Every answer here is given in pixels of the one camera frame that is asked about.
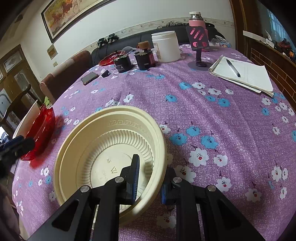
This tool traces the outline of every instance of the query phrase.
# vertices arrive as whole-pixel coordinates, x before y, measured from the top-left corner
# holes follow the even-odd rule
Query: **red glass plate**
[[[43,153],[55,127],[54,109],[47,109],[43,104],[41,111],[26,137],[32,137],[35,141],[35,148],[21,157],[23,161],[31,161]]]
[[[118,55],[120,55],[121,51],[116,51],[112,54],[109,54],[108,56],[106,56],[105,58],[103,58],[99,65],[100,66],[107,66],[107,65],[111,65],[111,64],[114,64],[114,58]]]

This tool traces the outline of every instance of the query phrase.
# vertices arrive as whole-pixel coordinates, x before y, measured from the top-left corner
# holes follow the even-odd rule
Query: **notebook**
[[[237,69],[241,77],[237,77],[237,75],[226,62],[227,59]],[[209,68],[209,72],[212,75],[221,77],[257,93],[263,91],[271,97],[274,95],[273,87],[265,66],[258,66],[252,63],[227,58],[221,55],[220,58]]]

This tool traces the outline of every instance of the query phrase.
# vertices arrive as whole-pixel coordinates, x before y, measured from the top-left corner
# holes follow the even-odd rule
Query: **brick wall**
[[[252,43],[251,61],[257,65],[265,65],[270,78],[296,110],[296,67],[288,59],[280,56],[275,50]]]

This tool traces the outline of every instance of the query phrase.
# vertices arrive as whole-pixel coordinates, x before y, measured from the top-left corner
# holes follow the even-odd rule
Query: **metal screw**
[[[214,185],[209,185],[207,188],[210,192],[216,191],[216,187]]]
[[[117,183],[122,183],[123,180],[124,180],[123,177],[117,177],[117,178],[115,178],[115,182],[117,182]]]
[[[175,183],[180,183],[180,182],[182,182],[182,178],[180,178],[180,177],[174,177],[174,178],[173,178],[173,181],[174,181]]]
[[[82,186],[81,188],[80,188],[80,191],[81,192],[87,192],[89,190],[89,186]]]

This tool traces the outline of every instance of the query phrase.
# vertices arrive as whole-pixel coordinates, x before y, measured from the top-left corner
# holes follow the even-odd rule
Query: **smartphone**
[[[94,79],[98,78],[99,75],[94,73],[94,72],[90,72],[88,75],[84,76],[81,78],[81,81],[83,83],[83,85],[87,85],[88,83],[92,82]]]

